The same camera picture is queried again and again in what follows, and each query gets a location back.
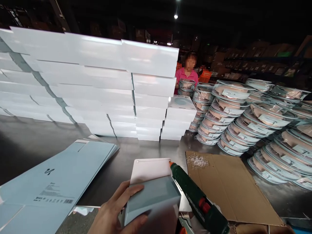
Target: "hand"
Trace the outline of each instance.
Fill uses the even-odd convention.
[[[122,182],[108,202],[104,203],[88,234],[135,234],[147,221],[147,215],[140,215],[129,223],[124,229],[121,228],[118,214],[123,209],[131,196],[141,191],[144,185],[135,185],[129,188],[130,180]]]

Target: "barcode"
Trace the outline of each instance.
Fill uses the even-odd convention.
[[[73,200],[68,200],[68,199],[66,199],[65,201],[64,201],[64,203],[66,203],[66,204],[71,204],[73,202]]]

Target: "box flap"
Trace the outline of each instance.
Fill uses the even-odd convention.
[[[239,157],[187,151],[187,159],[194,154],[206,159],[208,165],[196,168],[188,160],[189,176],[220,206],[227,220],[284,225]]]

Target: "woman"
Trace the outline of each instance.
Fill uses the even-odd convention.
[[[178,94],[179,81],[180,79],[194,80],[195,85],[198,83],[198,75],[193,70],[196,64],[196,53],[188,52],[185,57],[185,67],[179,69],[175,73],[176,83],[175,83],[175,94]]]

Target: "stainless steel table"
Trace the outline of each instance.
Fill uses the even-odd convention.
[[[66,149],[91,133],[84,124],[35,121],[0,115],[0,185]],[[78,201],[79,206],[99,207],[119,184],[130,179],[137,158],[170,157],[187,172],[185,151],[224,154],[217,146],[204,146],[187,131],[181,141],[138,141],[136,138],[102,137],[120,146],[120,150],[103,166]],[[294,184],[272,185],[256,176],[246,164],[257,185],[280,217],[312,218],[312,192]]]

